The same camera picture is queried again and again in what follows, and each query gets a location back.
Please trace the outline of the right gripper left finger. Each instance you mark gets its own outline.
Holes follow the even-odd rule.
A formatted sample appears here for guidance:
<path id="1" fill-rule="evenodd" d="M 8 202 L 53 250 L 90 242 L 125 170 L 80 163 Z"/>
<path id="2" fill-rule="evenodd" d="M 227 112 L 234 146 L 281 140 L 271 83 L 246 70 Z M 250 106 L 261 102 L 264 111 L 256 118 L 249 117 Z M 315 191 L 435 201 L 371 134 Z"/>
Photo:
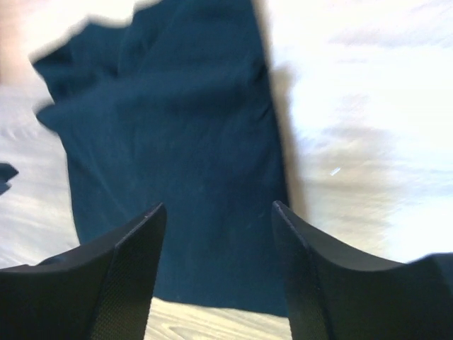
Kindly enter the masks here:
<path id="1" fill-rule="evenodd" d="M 1 270 L 2 339 L 143 339 L 166 230 L 158 204 L 37 265 Z"/>

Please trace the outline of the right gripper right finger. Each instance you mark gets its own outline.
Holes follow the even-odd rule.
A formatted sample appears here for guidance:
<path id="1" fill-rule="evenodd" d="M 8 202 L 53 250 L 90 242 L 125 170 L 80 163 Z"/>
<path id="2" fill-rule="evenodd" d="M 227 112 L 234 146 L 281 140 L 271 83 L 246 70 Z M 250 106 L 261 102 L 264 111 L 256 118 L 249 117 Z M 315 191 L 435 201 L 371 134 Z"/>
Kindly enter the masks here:
<path id="1" fill-rule="evenodd" d="M 451 339 L 452 255 L 399 263 L 273 203 L 293 339 Z"/>

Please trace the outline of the black t shirt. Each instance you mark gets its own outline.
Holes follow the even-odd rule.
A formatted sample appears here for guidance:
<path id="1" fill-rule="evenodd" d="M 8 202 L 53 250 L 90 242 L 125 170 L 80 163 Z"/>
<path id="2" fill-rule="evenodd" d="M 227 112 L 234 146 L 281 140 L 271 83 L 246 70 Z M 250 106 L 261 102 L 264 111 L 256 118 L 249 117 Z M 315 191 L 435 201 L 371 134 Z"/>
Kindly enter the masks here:
<path id="1" fill-rule="evenodd" d="M 81 243 L 163 203 L 156 297 L 287 315 L 271 225 L 287 186 L 250 1 L 160 1 L 124 27 L 89 23 L 33 67 Z"/>

